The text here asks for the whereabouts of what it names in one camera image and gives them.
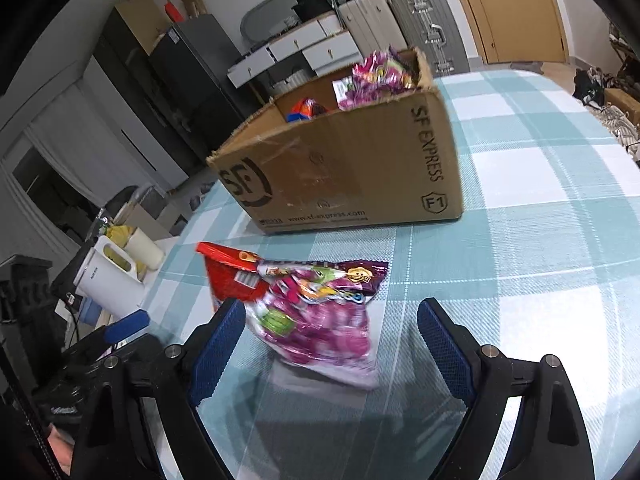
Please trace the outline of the person's left hand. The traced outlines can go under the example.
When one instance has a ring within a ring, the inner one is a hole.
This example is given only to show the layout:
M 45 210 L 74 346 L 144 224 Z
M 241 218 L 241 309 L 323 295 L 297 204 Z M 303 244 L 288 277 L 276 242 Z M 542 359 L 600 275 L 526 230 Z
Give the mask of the person's left hand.
M 70 475 L 70 467 L 73 460 L 73 445 L 67 442 L 62 434 L 58 432 L 55 426 L 50 425 L 48 428 L 48 441 L 58 464 L 64 474 Z

